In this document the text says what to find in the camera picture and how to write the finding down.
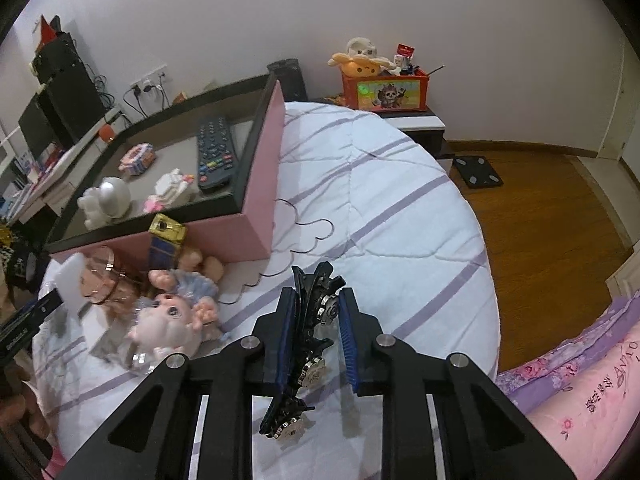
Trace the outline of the person left hand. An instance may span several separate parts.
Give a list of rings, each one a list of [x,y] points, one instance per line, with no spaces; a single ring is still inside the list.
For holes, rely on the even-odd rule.
[[[11,378],[18,380],[20,388],[13,396],[1,400],[1,429],[8,429],[26,418],[29,430],[38,438],[46,440],[50,428],[40,410],[34,390],[28,384],[28,371],[17,364],[11,364],[9,374]]]

